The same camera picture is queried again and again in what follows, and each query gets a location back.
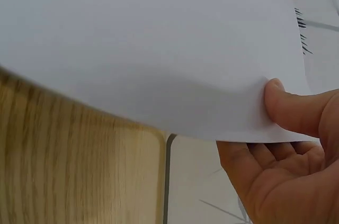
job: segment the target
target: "wooden table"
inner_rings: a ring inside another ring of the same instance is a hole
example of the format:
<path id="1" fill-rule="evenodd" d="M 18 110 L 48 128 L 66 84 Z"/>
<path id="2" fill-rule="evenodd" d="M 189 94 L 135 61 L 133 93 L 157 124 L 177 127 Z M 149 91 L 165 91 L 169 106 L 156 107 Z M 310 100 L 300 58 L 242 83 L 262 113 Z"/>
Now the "wooden table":
<path id="1" fill-rule="evenodd" d="M 161 223 L 164 134 L 0 71 L 0 223 Z"/>

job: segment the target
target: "palm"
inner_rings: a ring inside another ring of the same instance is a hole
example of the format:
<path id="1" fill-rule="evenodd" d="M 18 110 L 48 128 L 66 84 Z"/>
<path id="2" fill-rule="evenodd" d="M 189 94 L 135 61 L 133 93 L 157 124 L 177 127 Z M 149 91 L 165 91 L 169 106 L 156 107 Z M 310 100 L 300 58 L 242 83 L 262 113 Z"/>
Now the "palm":
<path id="1" fill-rule="evenodd" d="M 333 194 L 319 200 L 315 191 L 322 186 L 333 186 L 331 190 L 339 186 L 328 184 L 321 146 L 313 142 L 238 144 L 241 145 L 253 156 L 248 169 L 258 170 L 247 185 L 246 194 L 240 195 L 245 198 L 244 206 L 253 223 L 321 223 L 305 217 L 305 212 L 310 209 L 321 211 L 324 216 L 330 215 L 324 202 L 332 202 Z M 332 175 L 335 176 L 337 171 L 339 166 Z M 243 191 L 236 182 L 234 186 L 237 191 Z"/>

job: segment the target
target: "finger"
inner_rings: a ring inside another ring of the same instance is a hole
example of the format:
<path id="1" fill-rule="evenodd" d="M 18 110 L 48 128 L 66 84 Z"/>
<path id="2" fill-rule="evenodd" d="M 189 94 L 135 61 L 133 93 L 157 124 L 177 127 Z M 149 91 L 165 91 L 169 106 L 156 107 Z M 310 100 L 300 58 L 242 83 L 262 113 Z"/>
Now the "finger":
<path id="1" fill-rule="evenodd" d="M 318 144 L 311 141 L 302 141 L 302 142 L 292 142 L 291 145 L 295 149 L 297 154 L 305 154 L 314 147 L 319 147 Z"/>
<path id="2" fill-rule="evenodd" d="M 266 144 L 266 146 L 276 158 L 276 160 L 287 159 L 288 157 L 297 154 L 289 142 Z"/>
<path id="3" fill-rule="evenodd" d="M 276 163 L 276 159 L 265 144 L 247 145 L 249 151 L 263 169 L 272 167 Z"/>
<path id="4" fill-rule="evenodd" d="M 244 199 L 254 180 L 262 173 L 261 166 L 246 143 L 217 142 L 217 147 L 221 166 L 240 198 Z"/>
<path id="5" fill-rule="evenodd" d="M 286 93 L 278 79 L 265 87 L 265 105 L 271 120 L 284 129 L 319 138 L 319 123 L 324 108 L 338 90 L 298 96 Z"/>

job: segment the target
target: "wood grain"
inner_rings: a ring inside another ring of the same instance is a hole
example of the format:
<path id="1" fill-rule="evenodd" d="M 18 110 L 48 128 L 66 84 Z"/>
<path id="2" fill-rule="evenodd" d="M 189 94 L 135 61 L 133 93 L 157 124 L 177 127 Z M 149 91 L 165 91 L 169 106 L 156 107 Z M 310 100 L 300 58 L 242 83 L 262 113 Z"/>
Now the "wood grain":
<path id="1" fill-rule="evenodd" d="M 0 71 L 0 223 L 161 223 L 164 134 Z"/>

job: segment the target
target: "leaf pattern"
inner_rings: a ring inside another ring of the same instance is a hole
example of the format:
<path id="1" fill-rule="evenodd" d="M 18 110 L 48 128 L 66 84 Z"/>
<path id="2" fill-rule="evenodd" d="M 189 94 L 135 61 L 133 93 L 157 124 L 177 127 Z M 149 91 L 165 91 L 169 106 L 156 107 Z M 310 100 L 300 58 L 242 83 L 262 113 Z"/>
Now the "leaf pattern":
<path id="1" fill-rule="evenodd" d="M 302 19 L 302 13 L 298 8 L 295 8 L 296 16 L 297 16 L 297 22 L 298 27 L 300 29 L 306 28 L 306 24 L 304 23 L 304 20 Z M 306 44 L 306 37 L 303 34 L 300 34 L 300 40 L 302 45 L 302 53 L 305 55 L 306 53 L 312 53 L 308 50 L 307 44 Z"/>

